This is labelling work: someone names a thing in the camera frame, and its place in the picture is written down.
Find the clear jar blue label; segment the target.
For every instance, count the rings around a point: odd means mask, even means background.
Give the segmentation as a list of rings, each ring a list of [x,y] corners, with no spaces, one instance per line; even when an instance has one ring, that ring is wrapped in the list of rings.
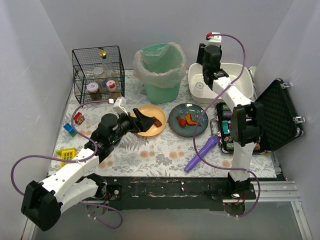
[[[93,69],[94,81],[99,85],[99,88],[103,89],[106,87],[107,75],[104,69],[99,66]]]

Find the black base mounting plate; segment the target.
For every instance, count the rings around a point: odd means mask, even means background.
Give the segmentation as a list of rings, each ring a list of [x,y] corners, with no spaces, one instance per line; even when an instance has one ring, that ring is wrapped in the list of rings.
[[[223,211],[223,202],[244,206],[255,200],[254,186],[232,198],[226,178],[105,177],[105,193],[92,201],[117,210],[209,209]]]

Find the brown jar white lid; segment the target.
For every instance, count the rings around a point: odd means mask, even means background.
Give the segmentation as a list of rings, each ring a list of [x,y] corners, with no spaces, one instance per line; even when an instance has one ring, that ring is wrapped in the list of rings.
[[[92,101],[102,100],[102,94],[99,85],[96,82],[91,82],[86,87]]]

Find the orange chicken wing left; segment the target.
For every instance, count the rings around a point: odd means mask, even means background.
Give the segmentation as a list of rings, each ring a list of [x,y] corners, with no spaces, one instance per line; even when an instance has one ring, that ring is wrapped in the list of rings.
[[[184,118],[181,118],[180,116],[177,116],[176,118],[180,127],[184,128],[187,125],[187,121]]]

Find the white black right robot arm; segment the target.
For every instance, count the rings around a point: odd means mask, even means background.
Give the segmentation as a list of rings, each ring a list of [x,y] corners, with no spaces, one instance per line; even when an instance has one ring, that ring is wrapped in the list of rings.
[[[263,134],[264,110],[259,102],[253,102],[236,87],[221,68],[223,34],[210,32],[203,50],[202,75],[204,83],[221,98],[231,110],[230,136],[234,144],[233,161],[227,178],[213,183],[210,194],[216,199],[243,196],[250,190],[251,159],[254,148]]]

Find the brown meat piece right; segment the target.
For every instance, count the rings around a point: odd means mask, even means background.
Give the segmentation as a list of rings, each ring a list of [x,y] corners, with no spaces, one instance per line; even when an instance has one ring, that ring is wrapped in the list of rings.
[[[152,117],[152,119],[155,120],[154,122],[154,126],[156,126],[157,128],[161,127],[163,124],[161,123],[161,121],[159,119],[157,119],[155,116]]]

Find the glass bottle gold cap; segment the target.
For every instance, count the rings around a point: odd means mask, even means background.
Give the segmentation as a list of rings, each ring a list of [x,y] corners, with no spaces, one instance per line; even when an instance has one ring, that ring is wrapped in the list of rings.
[[[102,68],[104,70],[104,73],[107,78],[115,78],[116,77],[116,71],[113,65],[113,62],[109,59],[107,55],[107,51],[101,47],[99,56],[101,57],[102,60]]]

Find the green toy brick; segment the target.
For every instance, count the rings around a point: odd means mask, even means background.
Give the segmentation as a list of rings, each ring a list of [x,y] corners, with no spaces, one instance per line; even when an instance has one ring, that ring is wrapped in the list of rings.
[[[77,135],[77,132],[74,130],[74,129],[71,129],[69,131],[69,134],[72,136],[72,137],[75,137]]]

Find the green blue chip stack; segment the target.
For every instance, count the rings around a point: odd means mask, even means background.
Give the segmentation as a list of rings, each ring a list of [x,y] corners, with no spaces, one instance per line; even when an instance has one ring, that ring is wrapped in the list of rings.
[[[230,111],[230,108],[229,108],[226,104],[223,104],[222,107],[221,107],[221,109],[222,109],[223,111]]]

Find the black poker chip case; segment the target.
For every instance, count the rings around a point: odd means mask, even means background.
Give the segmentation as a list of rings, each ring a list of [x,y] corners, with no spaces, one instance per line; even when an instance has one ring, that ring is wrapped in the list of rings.
[[[290,84],[276,78],[257,98],[263,104],[265,119],[264,132],[256,144],[253,154],[259,155],[273,152],[303,134],[302,123],[305,119],[299,116],[286,87]],[[230,134],[223,133],[222,121],[230,123],[231,118],[223,117],[222,105],[216,105],[216,119],[220,133],[220,147],[223,153],[234,152],[234,142]]]

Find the purple grey chip stack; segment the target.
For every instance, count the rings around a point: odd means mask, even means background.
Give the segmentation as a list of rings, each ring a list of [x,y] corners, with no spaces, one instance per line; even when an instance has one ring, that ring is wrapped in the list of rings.
[[[231,112],[231,111],[223,111],[223,112],[222,112],[222,116],[223,116],[224,118],[230,119],[230,118],[232,117],[232,112]]]

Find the pink lid spice jar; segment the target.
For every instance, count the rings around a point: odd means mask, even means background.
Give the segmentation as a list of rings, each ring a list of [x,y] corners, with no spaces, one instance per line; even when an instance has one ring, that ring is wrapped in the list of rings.
[[[117,98],[122,96],[121,91],[117,87],[116,82],[114,80],[108,80],[106,82],[106,87],[110,99],[116,100]]]

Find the clear cup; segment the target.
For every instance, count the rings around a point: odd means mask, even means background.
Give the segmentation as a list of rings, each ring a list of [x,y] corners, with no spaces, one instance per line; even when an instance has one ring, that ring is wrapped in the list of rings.
[[[204,93],[204,84],[202,82],[197,82],[193,88],[194,95],[201,97]]]

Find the yellow plastic plate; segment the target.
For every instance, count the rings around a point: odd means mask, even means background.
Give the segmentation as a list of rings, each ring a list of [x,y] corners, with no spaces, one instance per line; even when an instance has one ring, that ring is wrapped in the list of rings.
[[[148,131],[146,132],[139,132],[138,135],[142,137],[153,137],[158,135],[165,129],[167,117],[165,112],[156,105],[143,105],[137,108],[143,115],[147,117],[155,117],[157,120],[161,122],[161,126],[153,125]]]

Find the orange chicken wing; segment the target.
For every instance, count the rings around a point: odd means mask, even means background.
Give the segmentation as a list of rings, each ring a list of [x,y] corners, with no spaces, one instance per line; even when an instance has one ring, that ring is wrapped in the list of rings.
[[[177,116],[176,118],[180,127],[184,128],[187,125],[187,121],[184,118],[181,118],[180,116]]]
[[[196,121],[194,121],[192,119],[192,115],[190,113],[187,113],[185,115],[185,120],[186,120],[186,123],[189,125],[189,126],[202,126],[200,123],[197,123]]]

